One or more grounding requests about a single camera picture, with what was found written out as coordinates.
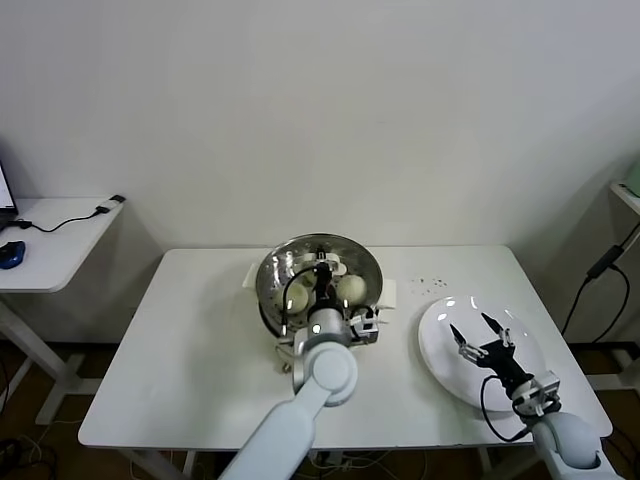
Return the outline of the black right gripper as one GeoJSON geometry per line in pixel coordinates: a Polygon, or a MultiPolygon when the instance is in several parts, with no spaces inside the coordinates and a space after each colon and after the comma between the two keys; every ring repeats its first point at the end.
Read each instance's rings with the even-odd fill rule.
{"type": "Polygon", "coordinates": [[[512,395],[518,387],[529,382],[533,375],[526,372],[514,358],[516,347],[511,330],[503,328],[496,319],[486,313],[482,313],[481,316],[498,339],[477,347],[468,343],[462,333],[450,324],[458,345],[458,354],[480,368],[492,370],[498,376],[506,394],[512,395]]]}

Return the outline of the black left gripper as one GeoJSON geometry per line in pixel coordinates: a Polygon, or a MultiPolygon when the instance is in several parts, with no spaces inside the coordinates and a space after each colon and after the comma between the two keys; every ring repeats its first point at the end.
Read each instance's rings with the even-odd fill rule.
{"type": "Polygon", "coordinates": [[[315,303],[313,310],[334,308],[336,306],[336,293],[332,286],[335,277],[336,266],[333,263],[319,263],[314,266],[315,303]]]}

